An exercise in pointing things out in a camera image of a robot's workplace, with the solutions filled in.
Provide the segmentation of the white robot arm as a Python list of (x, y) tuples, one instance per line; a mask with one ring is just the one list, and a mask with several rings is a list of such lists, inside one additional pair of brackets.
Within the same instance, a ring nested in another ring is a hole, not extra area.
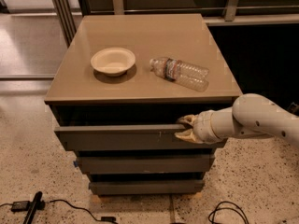
[(189, 125), (175, 137), (195, 144), (215, 144), (224, 139), (278, 137), (299, 146), (299, 118), (259, 94), (239, 96), (231, 107), (181, 117)]

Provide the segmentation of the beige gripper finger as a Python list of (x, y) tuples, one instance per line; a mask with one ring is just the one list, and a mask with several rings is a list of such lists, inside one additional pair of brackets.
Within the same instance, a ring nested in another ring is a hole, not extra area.
[(177, 119), (177, 124), (183, 125), (186, 129), (193, 128), (197, 121), (197, 115), (186, 115)]
[(203, 144), (203, 141), (194, 134), (193, 129), (175, 133), (175, 137), (185, 142)]

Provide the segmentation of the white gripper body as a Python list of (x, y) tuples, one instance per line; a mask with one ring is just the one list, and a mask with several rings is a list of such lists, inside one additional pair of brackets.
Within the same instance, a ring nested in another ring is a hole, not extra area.
[(197, 144), (215, 144), (221, 141), (212, 129), (213, 113), (213, 110), (208, 110), (195, 116), (192, 131)]

